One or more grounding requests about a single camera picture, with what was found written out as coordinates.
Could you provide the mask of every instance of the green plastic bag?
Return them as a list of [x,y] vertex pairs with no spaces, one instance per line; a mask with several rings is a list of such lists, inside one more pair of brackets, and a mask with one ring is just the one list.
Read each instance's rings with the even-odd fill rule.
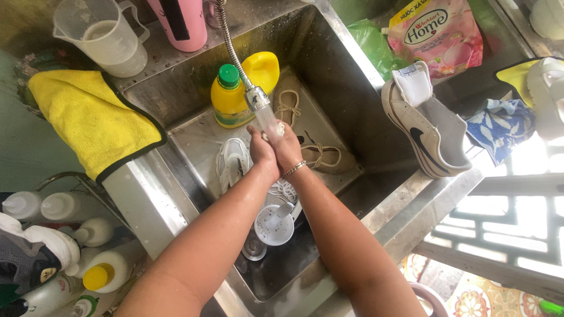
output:
[[355,22],[347,29],[385,81],[391,78],[391,71],[410,65],[407,60],[394,55],[378,26],[368,19]]

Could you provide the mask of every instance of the yellow microfiber towel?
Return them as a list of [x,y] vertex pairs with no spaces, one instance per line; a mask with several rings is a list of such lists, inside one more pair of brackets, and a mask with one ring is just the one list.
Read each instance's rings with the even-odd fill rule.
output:
[[[517,64],[502,68],[495,72],[493,77],[498,81],[506,82],[513,86],[513,88],[515,88],[517,93],[521,96],[523,102],[525,102],[529,108],[534,109],[535,103],[532,102],[531,94],[527,88],[527,73],[531,66],[543,58],[544,57],[527,59]],[[561,58],[554,56],[553,58],[560,60],[560,62],[564,64],[564,60]]]
[[124,163],[166,143],[162,126],[98,71],[40,72],[29,80],[43,115],[101,183]]

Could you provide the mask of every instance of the patterned tile floor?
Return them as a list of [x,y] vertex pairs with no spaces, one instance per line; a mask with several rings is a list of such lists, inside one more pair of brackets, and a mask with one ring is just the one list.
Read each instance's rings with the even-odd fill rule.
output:
[[[400,270],[408,281],[418,281],[426,264],[427,258],[410,254]],[[539,309],[541,300],[466,272],[446,304],[453,317],[548,317]]]

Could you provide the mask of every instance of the yellow bottle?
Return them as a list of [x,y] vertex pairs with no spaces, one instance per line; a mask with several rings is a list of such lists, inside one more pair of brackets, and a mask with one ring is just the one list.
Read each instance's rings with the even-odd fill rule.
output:
[[[276,55],[258,52],[245,59],[241,66],[254,85],[260,86],[267,95],[273,91],[280,76]],[[215,119],[221,126],[238,127],[254,118],[245,101],[245,85],[235,66],[225,64],[219,68],[211,85],[211,95]]]

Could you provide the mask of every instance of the pink bottle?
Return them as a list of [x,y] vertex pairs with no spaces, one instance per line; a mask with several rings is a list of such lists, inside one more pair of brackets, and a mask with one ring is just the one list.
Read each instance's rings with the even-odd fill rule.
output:
[[208,40],[202,0],[147,0],[157,14],[170,43],[178,50],[194,52]]

